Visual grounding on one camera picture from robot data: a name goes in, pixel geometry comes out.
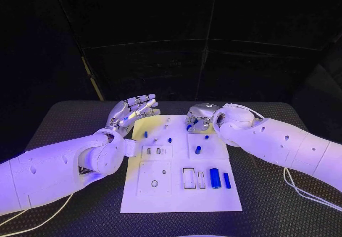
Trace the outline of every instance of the gray tabletop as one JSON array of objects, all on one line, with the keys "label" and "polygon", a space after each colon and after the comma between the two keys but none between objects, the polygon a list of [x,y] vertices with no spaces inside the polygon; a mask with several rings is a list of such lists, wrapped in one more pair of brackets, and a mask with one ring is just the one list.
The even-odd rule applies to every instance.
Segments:
[{"label": "gray tabletop", "polygon": [[[186,114],[202,102],[160,101],[162,114]],[[211,102],[222,106],[224,102]],[[241,102],[265,117],[304,124],[284,103]],[[87,136],[104,127],[115,101],[65,101],[53,105],[27,150]],[[283,181],[281,167],[252,157],[241,148],[228,147],[231,168],[242,212],[120,214],[127,161],[115,174],[78,191],[58,214],[39,229],[20,236],[342,236],[342,213],[302,198]],[[342,205],[341,192],[315,178],[291,172],[300,188]],[[42,223],[62,206],[65,199],[29,210],[0,228],[0,234],[27,229]],[[13,214],[0,217],[0,222]]]}]

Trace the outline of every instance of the white robotic arm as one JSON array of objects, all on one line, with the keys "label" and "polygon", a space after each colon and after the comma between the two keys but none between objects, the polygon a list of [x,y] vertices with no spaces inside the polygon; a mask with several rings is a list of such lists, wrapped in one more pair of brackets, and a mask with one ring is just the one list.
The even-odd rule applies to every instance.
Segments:
[{"label": "white robotic arm", "polygon": [[264,161],[294,169],[342,191],[342,145],[333,143],[290,124],[274,119],[255,118],[239,105],[198,104],[188,113],[189,131],[214,129],[231,146],[239,146]]},{"label": "white robotic arm", "polygon": [[150,108],[154,97],[120,101],[94,135],[39,147],[0,164],[0,215],[52,203],[117,171],[123,156],[134,156],[136,141],[123,139],[134,121],[160,113]]}]

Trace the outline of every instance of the table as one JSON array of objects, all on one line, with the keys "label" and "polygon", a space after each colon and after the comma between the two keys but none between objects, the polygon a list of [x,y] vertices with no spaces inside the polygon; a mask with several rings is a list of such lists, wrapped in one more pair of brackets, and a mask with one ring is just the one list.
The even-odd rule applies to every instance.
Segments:
[{"label": "table", "polygon": [[[117,101],[65,101],[56,103],[27,150],[87,136],[104,127]],[[162,114],[186,114],[202,102],[160,101]],[[211,102],[222,106],[224,102]],[[286,103],[241,102],[265,117],[306,130],[294,109]],[[241,148],[228,147],[242,212],[120,214],[128,158],[115,174],[78,191],[58,216],[36,230],[19,236],[342,236],[342,213],[299,196],[283,181],[281,167],[265,163]],[[342,194],[306,174],[291,171],[300,188],[342,205]],[[1,226],[6,234],[40,224],[56,212],[66,198],[29,210]],[[0,217],[0,222],[13,214]]]}]

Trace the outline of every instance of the white cable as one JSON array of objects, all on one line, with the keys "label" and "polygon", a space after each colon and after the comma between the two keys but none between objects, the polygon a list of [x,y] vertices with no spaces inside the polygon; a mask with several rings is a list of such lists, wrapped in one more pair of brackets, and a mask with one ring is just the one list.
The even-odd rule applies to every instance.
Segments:
[{"label": "white cable", "polygon": [[[237,107],[241,107],[242,109],[250,110],[251,112],[254,112],[255,115],[260,116],[261,119],[265,118],[258,112],[255,112],[252,109],[250,109],[248,107],[245,107],[245,106],[242,106],[242,105],[225,104],[224,107],[231,106],[231,105],[232,105],[232,106],[237,106]],[[287,175],[289,175],[291,184],[289,183],[289,181],[287,181],[287,179],[286,179],[286,172],[287,172]],[[290,171],[289,171],[287,168],[284,168],[283,177],[284,177],[284,182],[294,188],[297,194],[299,194],[302,197],[304,197],[306,199],[309,199],[309,200],[312,200],[312,201],[315,201],[315,202],[323,204],[325,206],[328,206],[328,207],[330,207],[330,208],[333,208],[335,210],[338,210],[338,211],[342,212],[342,207],[333,205],[333,204],[329,203],[326,200],[323,200],[322,198],[319,198],[317,196],[315,196],[313,194],[310,194],[309,192],[306,192],[303,189],[297,188],[297,186],[296,186],[296,184],[294,184],[294,181],[293,181],[293,179],[291,179]],[[302,194],[299,191],[303,192],[303,193],[306,193],[307,195],[310,195],[315,199],[310,198],[310,197],[307,197],[307,196],[306,196],[304,194]]]},{"label": "white cable", "polygon": [[27,210],[22,211],[16,216],[13,216],[11,218],[9,218],[9,219],[0,224],[0,226],[1,226],[3,224],[6,224],[10,220],[13,220],[16,217],[19,217],[26,211],[27,211]]},{"label": "white cable", "polygon": [[42,224],[39,224],[39,225],[35,226],[33,228],[26,229],[26,230],[23,230],[23,231],[13,232],[13,233],[9,233],[9,234],[6,234],[6,235],[1,235],[0,237],[11,236],[11,235],[24,233],[24,232],[27,232],[27,231],[30,231],[30,230],[39,228],[39,227],[40,227],[48,221],[50,221],[50,219],[59,214],[59,212],[62,211],[63,207],[66,206],[66,204],[68,204],[68,202],[69,202],[71,197],[72,197],[72,194],[69,195],[69,198],[68,198],[68,200],[66,200],[63,206],[61,207],[61,209],[56,211],[56,213],[53,214],[53,216],[52,216]]}]

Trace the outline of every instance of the blue cylinder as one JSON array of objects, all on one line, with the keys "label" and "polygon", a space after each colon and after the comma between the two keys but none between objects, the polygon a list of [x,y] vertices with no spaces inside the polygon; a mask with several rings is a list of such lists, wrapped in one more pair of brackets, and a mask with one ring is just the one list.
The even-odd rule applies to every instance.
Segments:
[{"label": "blue cylinder", "polygon": [[201,153],[201,146],[196,147],[196,151],[195,151],[196,154]]},{"label": "blue cylinder", "polygon": [[212,188],[221,188],[219,169],[209,169]]},{"label": "blue cylinder", "polygon": [[229,189],[229,188],[231,188],[231,185],[229,185],[228,173],[224,173],[224,177],[225,177],[225,182],[227,182],[227,188]]}]

